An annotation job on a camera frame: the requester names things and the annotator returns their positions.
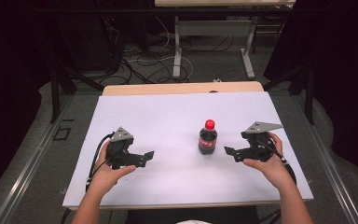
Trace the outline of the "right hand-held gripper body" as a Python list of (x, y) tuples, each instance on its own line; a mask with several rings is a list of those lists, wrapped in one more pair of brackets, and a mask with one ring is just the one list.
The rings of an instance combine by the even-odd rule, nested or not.
[(252, 160), (268, 161), (273, 155), (278, 155), (274, 142), (269, 136), (269, 131), (280, 128), (282, 128), (281, 124), (256, 121), (241, 133), (241, 137), (250, 145), (244, 149), (250, 149), (254, 153)]

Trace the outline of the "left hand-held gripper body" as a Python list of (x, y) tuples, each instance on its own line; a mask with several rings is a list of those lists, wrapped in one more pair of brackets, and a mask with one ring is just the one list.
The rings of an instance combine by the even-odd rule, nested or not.
[(131, 164), (131, 154), (128, 151), (134, 137), (124, 128), (119, 127), (110, 138), (110, 144), (106, 150), (106, 159), (111, 168), (116, 170), (121, 166)]

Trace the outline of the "dark cola bottle red label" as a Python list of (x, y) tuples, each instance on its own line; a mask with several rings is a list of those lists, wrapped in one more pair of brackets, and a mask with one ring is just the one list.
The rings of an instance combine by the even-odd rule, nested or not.
[(216, 130), (207, 130), (203, 128), (199, 135), (199, 150), (202, 155), (211, 155), (214, 153), (217, 140)]

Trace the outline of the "person's right hand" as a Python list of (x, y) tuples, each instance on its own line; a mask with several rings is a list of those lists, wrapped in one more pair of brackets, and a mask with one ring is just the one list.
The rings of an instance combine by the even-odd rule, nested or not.
[(268, 161), (265, 162), (244, 159), (243, 163), (260, 171), (265, 176), (265, 178), (278, 190), (287, 189), (294, 185), (295, 182), (280, 159), (280, 156), (283, 155), (282, 141), (275, 133), (268, 134), (274, 142), (278, 155), (273, 155)]

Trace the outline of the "person's left hand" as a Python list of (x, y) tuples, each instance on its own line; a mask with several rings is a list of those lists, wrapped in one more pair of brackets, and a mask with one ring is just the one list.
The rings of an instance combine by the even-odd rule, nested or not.
[(136, 169), (134, 165), (130, 165), (113, 170), (105, 160), (106, 150), (109, 145), (110, 143), (106, 142), (101, 149), (99, 158), (94, 167), (93, 177), (87, 191), (88, 194), (93, 195), (94, 197), (103, 197), (121, 177), (132, 173)]

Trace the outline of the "black metal stand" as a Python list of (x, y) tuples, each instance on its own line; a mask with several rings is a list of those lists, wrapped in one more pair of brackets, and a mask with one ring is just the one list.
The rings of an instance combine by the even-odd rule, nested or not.
[(96, 83), (88, 77), (85, 77), (80, 72), (60, 62), (52, 60), (49, 63), (50, 69), (50, 87), (51, 87), (51, 100), (52, 100), (52, 117), (51, 123), (54, 123), (61, 114), (60, 105), (60, 90), (66, 94), (75, 94), (76, 85), (73, 79), (78, 79), (81, 82), (91, 86), (97, 91), (102, 91), (104, 86)]
[(263, 86), (265, 91), (283, 82), (285, 79), (291, 78), (292, 84), (289, 86), (290, 95), (299, 95), (305, 91), (304, 114), (308, 122), (313, 125), (313, 94), (314, 94), (314, 79), (315, 79), (315, 64), (306, 62), (302, 65), (297, 65), (287, 73), (272, 79)]

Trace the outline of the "person's dark clothing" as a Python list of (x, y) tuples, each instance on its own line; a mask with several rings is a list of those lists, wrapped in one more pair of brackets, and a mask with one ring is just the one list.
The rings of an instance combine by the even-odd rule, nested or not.
[(178, 224), (189, 220), (210, 224), (260, 224), (255, 206), (130, 210), (125, 224)]

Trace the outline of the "dark curtain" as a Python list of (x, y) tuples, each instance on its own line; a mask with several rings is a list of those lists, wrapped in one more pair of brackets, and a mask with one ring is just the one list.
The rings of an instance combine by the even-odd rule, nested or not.
[(332, 149), (358, 167), (358, 0), (296, 0), (294, 8), (330, 9), (287, 20), (264, 77), (276, 80), (304, 63), (324, 27), (315, 66), (314, 97), (333, 122)]
[(0, 0), (0, 178), (34, 122), (39, 88), (49, 82), (31, 21), (20, 0)]

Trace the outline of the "white desk grey metal legs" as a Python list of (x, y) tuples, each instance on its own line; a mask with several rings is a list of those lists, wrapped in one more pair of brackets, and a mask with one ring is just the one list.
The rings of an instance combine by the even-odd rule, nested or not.
[[(155, 0), (156, 7), (168, 9), (276, 9), (277, 7), (292, 7), (296, 0)], [(184, 21), (182, 16), (174, 17), (175, 54), (173, 61), (173, 77), (181, 75), (182, 36), (245, 36), (246, 42), (241, 49), (241, 57), (245, 75), (255, 79), (255, 72), (250, 61), (249, 53), (255, 37), (257, 16), (247, 16), (246, 20), (196, 20)]]

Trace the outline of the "aluminium floor rail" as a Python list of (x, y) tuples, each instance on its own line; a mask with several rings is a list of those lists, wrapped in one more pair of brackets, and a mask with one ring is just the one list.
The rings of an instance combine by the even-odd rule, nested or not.
[(336, 195), (336, 198), (341, 206), (343, 213), (345, 214), (346, 219), (349, 224), (358, 224), (358, 211), (354, 205), (352, 198), (344, 185), (338, 171), (337, 166), (328, 152), (325, 144), (322, 141), (321, 136), (317, 133), (316, 128), (309, 122), (308, 118), (305, 115), (305, 106), (303, 106), (302, 99), (300, 96), (293, 96), (292, 101), (296, 106), (296, 111), (299, 113), (302, 118), (305, 126), (310, 133), (310, 137), (313, 143), (316, 145), (316, 154), (319, 157), (319, 161), (324, 168), (324, 172), (329, 180), (329, 183)]
[(62, 100), (62, 113), (49, 121), (42, 105), (20, 149), (0, 180), (0, 224), (61, 224), (62, 206), (79, 153), (77, 98)]

